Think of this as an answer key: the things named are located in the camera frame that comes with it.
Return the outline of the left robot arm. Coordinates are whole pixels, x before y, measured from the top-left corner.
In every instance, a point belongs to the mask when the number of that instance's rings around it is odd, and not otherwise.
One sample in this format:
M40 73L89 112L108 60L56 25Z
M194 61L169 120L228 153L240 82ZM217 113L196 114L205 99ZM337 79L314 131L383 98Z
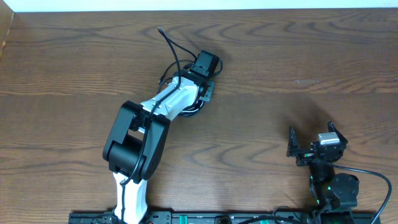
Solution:
M103 149L117 184L113 223L140 223L147 213L147 181L159 165L170 123L178 116L192 117L210 101L212 78L223 69L223 61L202 50L194 61L161 78L151 99L136 104L126 101L119 109Z

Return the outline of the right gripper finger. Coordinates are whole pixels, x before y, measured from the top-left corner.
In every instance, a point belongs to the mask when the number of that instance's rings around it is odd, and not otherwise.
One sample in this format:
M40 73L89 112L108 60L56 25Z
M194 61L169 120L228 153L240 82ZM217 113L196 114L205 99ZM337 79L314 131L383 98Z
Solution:
M299 153L299 144L293 127L289 128L289 143L287 147L287 157L295 157Z
M329 120L327 122L327 125L328 125L328 130L330 133L332 133L332 132L336 133L336 135L338 136L338 138L340 140L340 143L342 143L342 144L348 143L348 140L337 130L337 128L335 127L334 123L331 120Z

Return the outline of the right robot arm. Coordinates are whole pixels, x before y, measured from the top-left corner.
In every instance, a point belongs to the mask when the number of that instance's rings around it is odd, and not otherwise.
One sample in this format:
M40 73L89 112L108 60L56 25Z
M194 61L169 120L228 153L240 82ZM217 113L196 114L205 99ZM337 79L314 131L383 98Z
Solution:
M318 203L318 208L310 212L314 223L354 222L351 209L358 205L359 179L347 173L337 174L333 168L347 144L332 121L328 122L328 131L319 134L307 149L300 148L295 130L289 128L286 156L296 158L298 167L309 167L310 192Z

